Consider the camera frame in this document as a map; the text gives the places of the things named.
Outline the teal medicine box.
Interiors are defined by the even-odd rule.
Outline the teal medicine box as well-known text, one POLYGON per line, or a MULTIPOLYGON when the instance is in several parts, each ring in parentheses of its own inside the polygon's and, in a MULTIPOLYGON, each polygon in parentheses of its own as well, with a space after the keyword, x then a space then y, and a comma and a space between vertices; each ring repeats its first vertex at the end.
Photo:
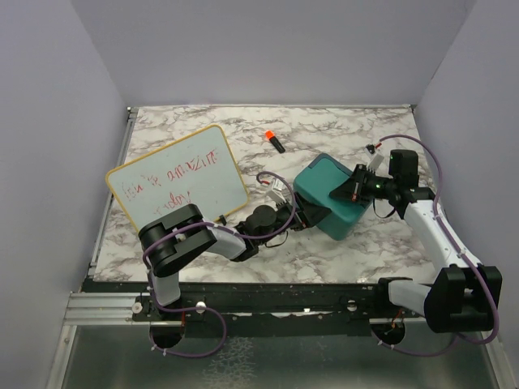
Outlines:
POLYGON ((294 191, 310 203, 327 207, 331 213, 317 227, 331 239, 341 241, 360 221, 369 204, 337 200, 330 193, 343 184, 352 171, 329 154, 319 154, 294 179, 294 191))

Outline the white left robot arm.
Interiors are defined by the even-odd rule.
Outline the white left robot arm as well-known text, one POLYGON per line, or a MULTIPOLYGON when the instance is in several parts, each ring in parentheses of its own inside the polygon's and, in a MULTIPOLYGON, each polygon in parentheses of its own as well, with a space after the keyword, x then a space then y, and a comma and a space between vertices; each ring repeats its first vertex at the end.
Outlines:
POLYGON ((199 208, 190 204, 145 225, 138 237, 154 292, 151 310, 164 320, 177 314, 179 272, 200 255, 208 252, 244 262, 274 237, 314 227, 331 214, 328 207, 297 198, 295 205, 260 205, 232 228, 205 220, 199 208))

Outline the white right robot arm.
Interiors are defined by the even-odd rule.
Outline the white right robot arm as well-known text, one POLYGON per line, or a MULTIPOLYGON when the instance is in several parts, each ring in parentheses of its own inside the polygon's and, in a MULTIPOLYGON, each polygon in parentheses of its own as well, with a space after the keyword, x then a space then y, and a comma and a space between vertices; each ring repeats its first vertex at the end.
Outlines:
POLYGON ((436 333, 495 330, 502 275, 463 245, 444 220, 433 190, 420 186, 417 152, 392 150, 388 176, 381 177, 375 172, 383 159, 377 146, 370 144, 366 151, 369 164, 356 165, 331 198, 358 204, 388 201, 418 236, 437 272, 430 286, 409 279, 383 281, 384 290, 372 298, 374 311, 390 317, 400 308, 412 310, 436 333))

